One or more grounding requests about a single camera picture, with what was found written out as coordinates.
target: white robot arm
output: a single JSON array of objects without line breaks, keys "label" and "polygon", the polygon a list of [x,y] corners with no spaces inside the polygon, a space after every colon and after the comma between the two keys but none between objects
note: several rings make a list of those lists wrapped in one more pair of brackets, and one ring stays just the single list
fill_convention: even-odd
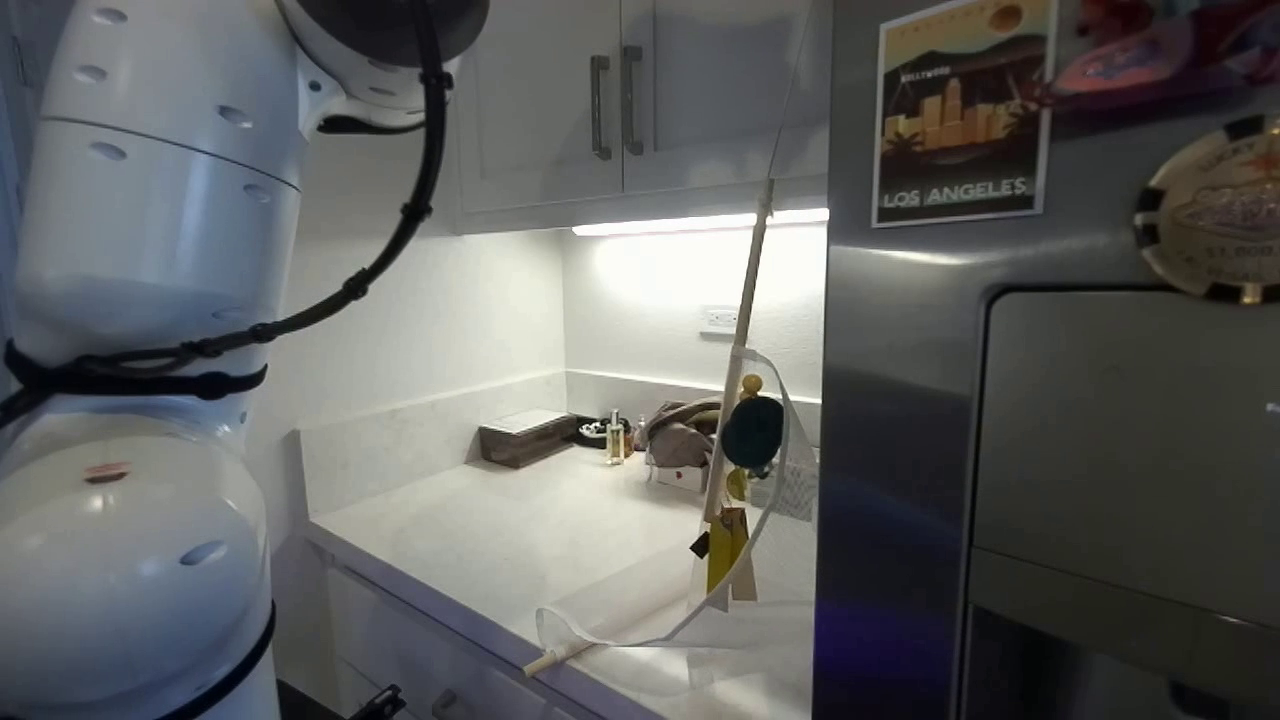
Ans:
[{"label": "white robot arm", "polygon": [[[442,173],[486,0],[81,0],[28,174],[0,405],[0,720],[276,715],[265,345],[365,294]],[[283,324],[326,118],[429,133],[389,251]]]}]

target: kitchen counter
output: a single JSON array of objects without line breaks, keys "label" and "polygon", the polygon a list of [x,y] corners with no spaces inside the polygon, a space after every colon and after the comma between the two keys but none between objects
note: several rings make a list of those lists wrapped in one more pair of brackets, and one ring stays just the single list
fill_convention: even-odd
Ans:
[{"label": "kitchen counter", "polygon": [[[643,475],[643,457],[612,469],[587,449],[522,470],[460,463],[311,517],[311,539],[337,562],[525,666],[539,654],[538,608],[700,532],[700,498]],[[797,597],[812,597],[812,525],[771,517],[754,559],[760,605],[790,599],[785,629],[797,630],[785,644],[595,648],[538,685],[610,715],[810,715],[812,605]]]}]

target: under-cabinet light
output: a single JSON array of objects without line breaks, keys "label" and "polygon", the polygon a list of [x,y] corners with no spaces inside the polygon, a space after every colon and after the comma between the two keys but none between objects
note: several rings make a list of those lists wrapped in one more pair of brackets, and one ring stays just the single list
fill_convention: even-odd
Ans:
[{"label": "under-cabinet light", "polygon": [[[799,226],[799,225],[828,225],[828,206],[794,206],[771,213],[769,226]],[[673,230],[730,230],[730,226],[754,226],[754,213],[733,217],[673,217],[673,221],[626,221],[626,225],[573,225],[573,234],[673,234]]]}]

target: stainless steel refrigerator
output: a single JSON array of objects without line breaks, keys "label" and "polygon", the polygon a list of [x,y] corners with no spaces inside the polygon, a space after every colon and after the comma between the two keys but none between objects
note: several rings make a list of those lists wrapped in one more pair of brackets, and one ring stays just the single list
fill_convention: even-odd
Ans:
[{"label": "stainless steel refrigerator", "polygon": [[917,9],[832,11],[815,715],[1280,715],[1280,308],[1174,293],[1133,230],[1280,92],[1056,128],[1035,217],[874,226]]}]

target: wire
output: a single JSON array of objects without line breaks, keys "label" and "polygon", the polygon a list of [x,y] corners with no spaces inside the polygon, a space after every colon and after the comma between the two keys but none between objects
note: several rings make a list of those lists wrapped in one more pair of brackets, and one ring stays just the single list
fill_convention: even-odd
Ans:
[{"label": "wire", "polygon": [[[202,340],[185,340],[185,345],[170,345],[170,346],[138,346],[138,353],[111,353],[111,357],[75,357],[63,368],[54,368],[50,376],[96,376],[96,380],[166,380],[195,358],[217,358],[252,345],[272,345],[280,337],[305,333],[311,324],[331,318],[337,311],[344,311],[350,305],[365,300],[369,288],[399,258],[399,251],[410,248],[410,238],[416,234],[416,226],[434,217],[434,196],[442,185],[442,167],[443,167],[443,134],[448,134],[448,72],[443,72],[443,54],[442,54],[442,33],[438,33],[438,17],[429,9],[429,0],[416,5],[416,49],[421,49],[421,83],[425,83],[425,153],[421,153],[421,167],[416,167],[416,185],[399,206],[399,225],[393,226],[389,242],[380,248],[380,254],[351,273],[331,294],[283,316],[283,318],[265,318],[240,333],[224,333],[224,337],[202,337]],[[7,398],[0,398],[0,427],[7,427],[13,418],[28,414],[34,407],[41,407],[50,396],[58,396],[58,386],[19,386]]]}]

